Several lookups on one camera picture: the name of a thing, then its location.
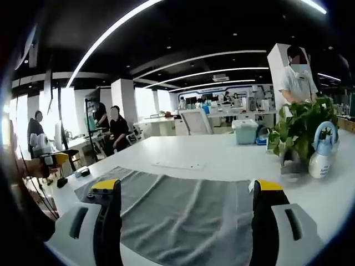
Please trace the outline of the person's left hand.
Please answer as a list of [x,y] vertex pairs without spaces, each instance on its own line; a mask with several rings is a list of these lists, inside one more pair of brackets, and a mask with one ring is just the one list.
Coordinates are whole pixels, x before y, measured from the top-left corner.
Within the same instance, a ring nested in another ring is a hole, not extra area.
[[48,178],[49,168],[40,158],[24,161],[24,174],[26,177]]

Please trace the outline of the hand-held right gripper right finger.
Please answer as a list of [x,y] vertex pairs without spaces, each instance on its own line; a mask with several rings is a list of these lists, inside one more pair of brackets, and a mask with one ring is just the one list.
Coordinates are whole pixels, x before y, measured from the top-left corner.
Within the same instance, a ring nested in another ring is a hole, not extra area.
[[298,204],[291,204],[281,185],[250,183],[253,192],[250,265],[307,265],[322,250],[317,224]]

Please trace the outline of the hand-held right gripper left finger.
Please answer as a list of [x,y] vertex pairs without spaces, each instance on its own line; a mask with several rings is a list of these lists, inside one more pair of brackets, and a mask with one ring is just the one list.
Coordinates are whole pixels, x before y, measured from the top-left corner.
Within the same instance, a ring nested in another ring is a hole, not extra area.
[[122,265],[120,211],[120,180],[97,182],[56,221],[46,245],[65,265]]

